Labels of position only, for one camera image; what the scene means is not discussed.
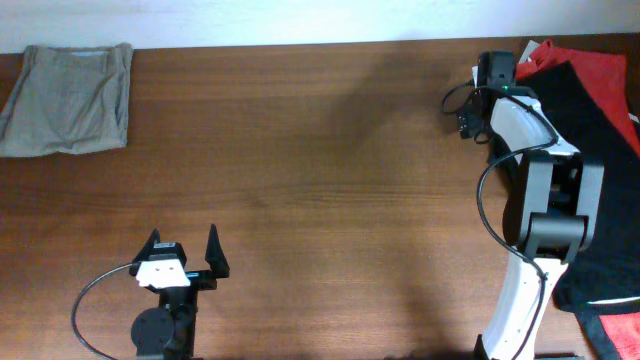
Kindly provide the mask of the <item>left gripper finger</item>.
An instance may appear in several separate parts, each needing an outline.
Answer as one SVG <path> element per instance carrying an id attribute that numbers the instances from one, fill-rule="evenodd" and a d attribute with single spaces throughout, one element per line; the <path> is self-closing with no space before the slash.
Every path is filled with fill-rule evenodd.
<path id="1" fill-rule="evenodd" d="M 209 264 L 210 270 L 216 279 L 228 278 L 230 276 L 230 266 L 222 250 L 215 224 L 212 224 L 210 227 L 205 251 L 205 261 Z"/>
<path id="2" fill-rule="evenodd" d="M 160 234 L 157 229 L 154 229 L 148 240 L 145 242 L 141 250 L 137 253 L 137 255 L 132 260 L 132 263 L 140 263 L 143 261 L 147 261 L 151 256 L 151 252 L 154 249 L 154 246 L 160 242 Z"/>

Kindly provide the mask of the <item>black shorts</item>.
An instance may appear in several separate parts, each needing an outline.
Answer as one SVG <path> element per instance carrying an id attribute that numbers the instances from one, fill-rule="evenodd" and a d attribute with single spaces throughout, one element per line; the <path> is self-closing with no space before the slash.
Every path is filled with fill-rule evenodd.
<path id="1" fill-rule="evenodd" d="M 544 115 L 567 142 L 604 166 L 592 242 L 569 264 L 551 298 L 559 309 L 572 313 L 587 303 L 638 300 L 638 157 L 588 95 L 569 63 L 517 85 L 534 91 Z"/>

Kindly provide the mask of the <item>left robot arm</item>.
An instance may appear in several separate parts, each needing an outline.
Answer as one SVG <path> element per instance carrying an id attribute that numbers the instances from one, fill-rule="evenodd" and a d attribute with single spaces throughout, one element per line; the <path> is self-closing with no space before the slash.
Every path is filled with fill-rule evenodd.
<path id="1" fill-rule="evenodd" d="M 178 242 L 163 242 L 154 230 L 134 257 L 129 274 L 142 288 L 159 296 L 158 305 L 141 312 L 131 326 L 138 359 L 194 357 L 198 295 L 213 291 L 230 276 L 216 226 L 211 226 L 204 255 L 207 269 L 188 271 Z"/>

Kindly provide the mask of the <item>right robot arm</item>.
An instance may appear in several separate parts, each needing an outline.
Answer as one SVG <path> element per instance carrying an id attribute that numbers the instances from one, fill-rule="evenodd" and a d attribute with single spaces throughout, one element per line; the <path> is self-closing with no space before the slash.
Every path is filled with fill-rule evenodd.
<path id="1" fill-rule="evenodd" d="M 474 89 L 456 112 L 460 134 L 486 135 L 500 150 L 480 176 L 476 200 L 483 200 L 493 170 L 505 165 L 513 175 L 502 229 L 487 229 L 509 253 L 506 275 L 473 356 L 532 359 L 557 282 L 594 237 L 604 166 L 567 142 L 534 91 L 517 85 L 512 53 L 480 54 L 470 84 Z"/>

